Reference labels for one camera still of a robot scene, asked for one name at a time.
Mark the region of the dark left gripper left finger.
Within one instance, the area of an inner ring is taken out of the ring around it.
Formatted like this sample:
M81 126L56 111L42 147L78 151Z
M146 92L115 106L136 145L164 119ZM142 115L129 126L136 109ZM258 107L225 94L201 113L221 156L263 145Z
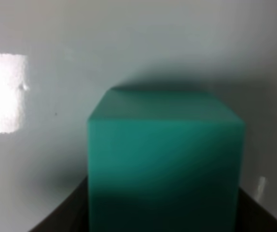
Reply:
M88 180L85 178L32 232L88 232Z

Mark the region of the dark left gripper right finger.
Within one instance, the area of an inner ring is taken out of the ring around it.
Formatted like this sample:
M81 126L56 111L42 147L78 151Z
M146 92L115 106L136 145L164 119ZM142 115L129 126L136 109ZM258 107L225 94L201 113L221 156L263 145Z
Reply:
M277 219L240 188L238 193L235 231L277 232Z

